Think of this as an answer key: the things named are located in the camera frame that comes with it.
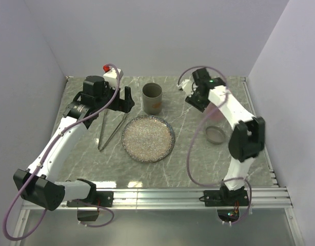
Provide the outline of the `speckled ceramic plate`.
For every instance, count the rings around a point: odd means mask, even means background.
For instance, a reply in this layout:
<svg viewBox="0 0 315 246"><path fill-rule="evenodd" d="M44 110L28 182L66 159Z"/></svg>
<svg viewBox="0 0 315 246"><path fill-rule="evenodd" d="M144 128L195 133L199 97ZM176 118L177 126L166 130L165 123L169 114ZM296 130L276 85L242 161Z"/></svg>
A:
<svg viewBox="0 0 315 246"><path fill-rule="evenodd" d="M134 160L155 163L167 157L175 145L172 126L154 115L141 115L129 121L122 131L122 146Z"/></svg>

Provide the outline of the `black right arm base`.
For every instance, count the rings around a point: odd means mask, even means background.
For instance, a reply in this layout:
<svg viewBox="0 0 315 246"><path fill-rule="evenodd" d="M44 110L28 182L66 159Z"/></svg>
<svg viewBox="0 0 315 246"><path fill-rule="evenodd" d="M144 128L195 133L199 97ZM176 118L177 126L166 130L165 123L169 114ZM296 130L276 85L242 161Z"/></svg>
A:
<svg viewBox="0 0 315 246"><path fill-rule="evenodd" d="M204 190L201 201L206 207L248 206L249 199L246 190Z"/></svg>

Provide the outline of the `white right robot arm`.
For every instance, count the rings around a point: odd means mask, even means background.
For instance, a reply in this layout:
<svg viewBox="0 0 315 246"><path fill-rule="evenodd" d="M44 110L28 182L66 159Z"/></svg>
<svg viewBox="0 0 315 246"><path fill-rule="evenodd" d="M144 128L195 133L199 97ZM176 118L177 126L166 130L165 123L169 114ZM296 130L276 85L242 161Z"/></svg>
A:
<svg viewBox="0 0 315 246"><path fill-rule="evenodd" d="M232 129L227 174L218 191L204 195L205 201L212 206L231 206L236 202L247 206L249 200L244 186L250 166L265 148L265 120L254 116L239 103L229 91L223 74L211 78L206 66L192 69L193 80L178 80L178 88L186 94L185 101L201 112L210 104L215 105L206 118L220 111Z"/></svg>

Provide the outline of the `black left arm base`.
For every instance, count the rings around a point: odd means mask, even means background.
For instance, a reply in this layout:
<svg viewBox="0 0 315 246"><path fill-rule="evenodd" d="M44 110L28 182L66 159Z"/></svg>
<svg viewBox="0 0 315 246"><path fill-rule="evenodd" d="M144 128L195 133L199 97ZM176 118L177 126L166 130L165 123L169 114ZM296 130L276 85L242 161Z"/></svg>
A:
<svg viewBox="0 0 315 246"><path fill-rule="evenodd" d="M67 207L106 207L111 208L113 204L113 191L97 191L93 200L72 200L67 202Z"/></svg>

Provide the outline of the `pink cup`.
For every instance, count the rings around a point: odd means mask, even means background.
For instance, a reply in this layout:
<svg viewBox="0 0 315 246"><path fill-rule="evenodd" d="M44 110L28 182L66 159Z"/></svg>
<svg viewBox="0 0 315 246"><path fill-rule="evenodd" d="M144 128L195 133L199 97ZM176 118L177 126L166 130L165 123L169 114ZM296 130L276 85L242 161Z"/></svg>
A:
<svg viewBox="0 0 315 246"><path fill-rule="evenodd" d="M222 114L222 112L218 109L218 107L215 104L212 103L210 103L207 106L204 113L206 115L209 115L209 119L212 122L219 122L224 119L224 115Z"/></svg>

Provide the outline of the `grey round lid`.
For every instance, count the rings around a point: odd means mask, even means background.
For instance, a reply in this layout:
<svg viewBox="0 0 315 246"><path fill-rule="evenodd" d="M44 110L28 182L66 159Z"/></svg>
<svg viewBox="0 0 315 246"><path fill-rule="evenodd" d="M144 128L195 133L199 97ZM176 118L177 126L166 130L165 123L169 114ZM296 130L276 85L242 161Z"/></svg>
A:
<svg viewBox="0 0 315 246"><path fill-rule="evenodd" d="M220 145L226 140L226 134L224 131L216 126L208 126L205 129L205 136L210 143L215 145Z"/></svg>

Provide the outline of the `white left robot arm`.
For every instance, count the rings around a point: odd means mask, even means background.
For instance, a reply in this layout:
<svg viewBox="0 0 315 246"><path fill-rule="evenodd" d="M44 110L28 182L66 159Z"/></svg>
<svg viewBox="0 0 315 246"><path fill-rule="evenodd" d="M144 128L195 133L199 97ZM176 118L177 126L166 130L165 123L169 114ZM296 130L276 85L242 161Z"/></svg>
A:
<svg viewBox="0 0 315 246"><path fill-rule="evenodd" d="M120 89L101 76L88 76L83 88L67 105L60 124L52 138L26 169L18 169L13 176L21 198L46 210L54 211L64 201L80 200L85 206L97 200L96 184L85 180L58 182L59 172L71 150L87 132L102 110L129 113L135 103L131 88Z"/></svg>

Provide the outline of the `grey cup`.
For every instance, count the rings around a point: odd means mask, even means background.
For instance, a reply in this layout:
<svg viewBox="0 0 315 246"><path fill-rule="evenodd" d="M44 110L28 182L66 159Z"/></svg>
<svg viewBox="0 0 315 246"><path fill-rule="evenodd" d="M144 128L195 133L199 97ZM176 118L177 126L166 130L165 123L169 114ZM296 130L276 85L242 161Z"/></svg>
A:
<svg viewBox="0 0 315 246"><path fill-rule="evenodd" d="M156 83L147 83L142 88L143 110L149 115L162 111L162 88Z"/></svg>

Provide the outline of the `metal food tongs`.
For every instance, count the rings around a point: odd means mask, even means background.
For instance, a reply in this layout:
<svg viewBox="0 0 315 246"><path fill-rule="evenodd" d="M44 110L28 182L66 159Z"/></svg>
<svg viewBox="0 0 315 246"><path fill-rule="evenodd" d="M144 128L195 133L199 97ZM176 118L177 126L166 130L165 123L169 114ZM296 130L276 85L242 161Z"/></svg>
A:
<svg viewBox="0 0 315 246"><path fill-rule="evenodd" d="M121 120L112 125L112 127L107 127L108 123L108 116L109 116L110 110L105 110L103 114L102 124L101 124L101 131L98 137L97 142L97 149L102 152L106 149L106 147L109 145L109 143L112 141L116 133L120 130L120 128L125 123L126 119L128 118L128 113L122 113Z"/></svg>

